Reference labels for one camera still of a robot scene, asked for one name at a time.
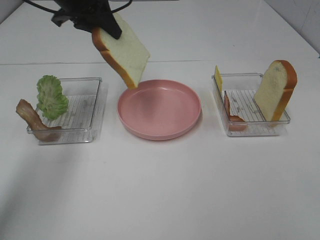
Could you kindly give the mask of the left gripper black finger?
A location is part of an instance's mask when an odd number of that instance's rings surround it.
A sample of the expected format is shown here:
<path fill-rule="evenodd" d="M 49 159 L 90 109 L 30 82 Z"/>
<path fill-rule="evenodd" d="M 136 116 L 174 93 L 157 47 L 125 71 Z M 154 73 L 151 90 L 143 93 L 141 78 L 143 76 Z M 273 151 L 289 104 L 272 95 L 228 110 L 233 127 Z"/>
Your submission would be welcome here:
<path fill-rule="evenodd" d="M 114 39 L 118 40 L 121 37 L 122 30 L 110 9 L 100 10 L 99 26 Z"/>

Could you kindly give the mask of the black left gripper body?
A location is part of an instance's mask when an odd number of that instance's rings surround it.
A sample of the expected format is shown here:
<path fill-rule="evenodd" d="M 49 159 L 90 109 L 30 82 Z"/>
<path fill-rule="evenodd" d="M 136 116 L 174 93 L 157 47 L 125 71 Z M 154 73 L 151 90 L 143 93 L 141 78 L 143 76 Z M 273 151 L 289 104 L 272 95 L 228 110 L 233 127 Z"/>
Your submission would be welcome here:
<path fill-rule="evenodd" d="M 89 33 L 97 27 L 110 30 L 110 6 L 107 0 L 57 0 L 56 3 L 60 10 L 53 15 L 51 21 L 57 26 L 71 21 L 76 29 Z"/>

